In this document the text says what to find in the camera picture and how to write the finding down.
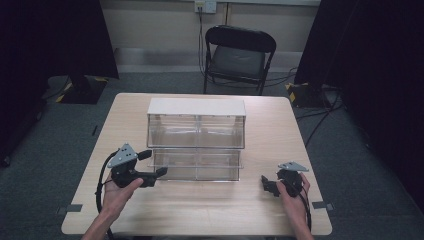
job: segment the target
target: transparent container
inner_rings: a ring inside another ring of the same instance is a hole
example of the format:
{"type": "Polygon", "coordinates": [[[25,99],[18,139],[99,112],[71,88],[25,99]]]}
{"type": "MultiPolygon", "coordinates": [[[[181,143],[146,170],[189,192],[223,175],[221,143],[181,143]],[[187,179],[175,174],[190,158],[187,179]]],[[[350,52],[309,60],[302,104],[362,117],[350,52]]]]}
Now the transparent container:
{"type": "Polygon", "coordinates": [[[152,98],[147,116],[149,148],[245,146],[243,100],[152,98]]]}
{"type": "Polygon", "coordinates": [[[150,167],[168,167],[162,180],[238,181],[240,150],[211,148],[153,149],[150,167]]]}
{"type": "Polygon", "coordinates": [[[150,148],[244,148],[240,116],[149,115],[150,148]]]}

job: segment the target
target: table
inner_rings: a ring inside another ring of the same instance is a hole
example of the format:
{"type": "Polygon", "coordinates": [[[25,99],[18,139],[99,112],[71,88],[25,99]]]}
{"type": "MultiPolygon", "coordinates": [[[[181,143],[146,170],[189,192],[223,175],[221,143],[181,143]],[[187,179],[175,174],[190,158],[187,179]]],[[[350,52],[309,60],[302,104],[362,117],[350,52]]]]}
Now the table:
{"type": "MultiPolygon", "coordinates": [[[[260,176],[276,180],[277,165],[295,161],[309,169],[309,201],[322,196],[288,99],[262,96],[121,93],[113,102],[84,175],[72,200],[80,212],[68,212],[62,231],[83,234],[97,216],[96,186],[110,153],[128,142],[136,152],[146,149],[147,109],[152,97],[235,98],[246,107],[244,166],[235,182],[161,181],[135,191],[114,235],[125,236],[281,236],[292,235],[281,200],[262,188],[260,176]]],[[[149,160],[136,170],[153,171],[149,160]]],[[[332,226],[325,208],[311,205],[312,234],[328,235],[332,226]]]]}

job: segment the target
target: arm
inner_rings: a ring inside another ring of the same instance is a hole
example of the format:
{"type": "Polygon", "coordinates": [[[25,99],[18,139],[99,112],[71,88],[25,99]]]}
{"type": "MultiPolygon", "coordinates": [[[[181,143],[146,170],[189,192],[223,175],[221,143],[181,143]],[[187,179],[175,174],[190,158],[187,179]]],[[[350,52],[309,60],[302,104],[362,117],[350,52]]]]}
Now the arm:
{"type": "MultiPolygon", "coordinates": [[[[303,181],[302,196],[306,199],[309,187],[311,186],[303,173],[300,173],[303,181]]],[[[277,181],[278,191],[280,191],[280,197],[284,205],[284,209],[289,218],[290,225],[294,231],[294,234],[298,240],[310,240],[314,239],[311,232],[309,231],[308,224],[306,222],[306,210],[302,200],[299,196],[292,198],[289,196],[286,190],[286,186],[277,181]]]]}
{"type": "Polygon", "coordinates": [[[134,191],[143,183],[143,179],[137,178],[125,188],[118,187],[111,180],[111,176],[105,183],[105,194],[103,198],[103,208],[87,229],[82,239],[104,239],[107,230],[112,223],[118,219],[127,201],[134,191]]]}

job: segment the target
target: chair seat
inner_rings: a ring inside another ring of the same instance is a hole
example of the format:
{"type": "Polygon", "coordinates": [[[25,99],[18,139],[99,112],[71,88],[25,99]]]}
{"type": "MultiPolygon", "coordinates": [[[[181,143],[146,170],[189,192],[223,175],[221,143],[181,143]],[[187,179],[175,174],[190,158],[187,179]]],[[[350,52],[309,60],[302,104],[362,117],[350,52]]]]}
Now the chair seat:
{"type": "Polygon", "coordinates": [[[265,64],[265,53],[218,46],[209,67],[211,74],[235,75],[260,79],[265,64]]]}

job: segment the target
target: person's right hand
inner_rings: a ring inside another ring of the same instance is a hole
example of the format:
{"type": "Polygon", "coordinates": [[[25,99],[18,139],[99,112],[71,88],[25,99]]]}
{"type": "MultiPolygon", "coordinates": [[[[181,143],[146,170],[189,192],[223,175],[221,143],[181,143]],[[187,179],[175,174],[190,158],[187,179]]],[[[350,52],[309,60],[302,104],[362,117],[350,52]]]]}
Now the person's right hand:
{"type": "MultiPolygon", "coordinates": [[[[300,176],[303,182],[303,190],[300,194],[302,194],[303,198],[306,200],[311,185],[303,173],[300,173],[300,176]]],[[[297,239],[313,239],[308,228],[306,209],[302,199],[299,196],[290,197],[287,193],[286,186],[280,181],[277,181],[277,188],[278,191],[280,191],[280,198],[283,202],[284,210],[297,239]]]]}

